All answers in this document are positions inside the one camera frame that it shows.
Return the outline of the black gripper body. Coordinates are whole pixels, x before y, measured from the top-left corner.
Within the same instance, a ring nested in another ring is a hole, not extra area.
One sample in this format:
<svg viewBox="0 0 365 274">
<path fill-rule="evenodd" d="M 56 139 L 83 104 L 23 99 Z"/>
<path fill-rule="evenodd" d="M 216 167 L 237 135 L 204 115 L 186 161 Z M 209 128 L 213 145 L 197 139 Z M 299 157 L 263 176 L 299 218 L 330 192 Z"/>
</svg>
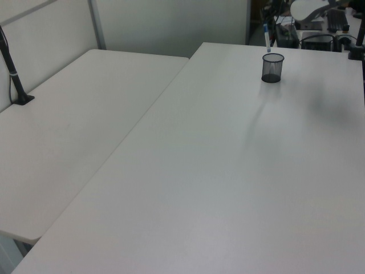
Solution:
<svg viewBox="0 0 365 274">
<path fill-rule="evenodd" d="M 289 0 L 269 0 L 266 3 L 266 19 L 269 21 L 278 16 L 290 7 Z"/>
</svg>

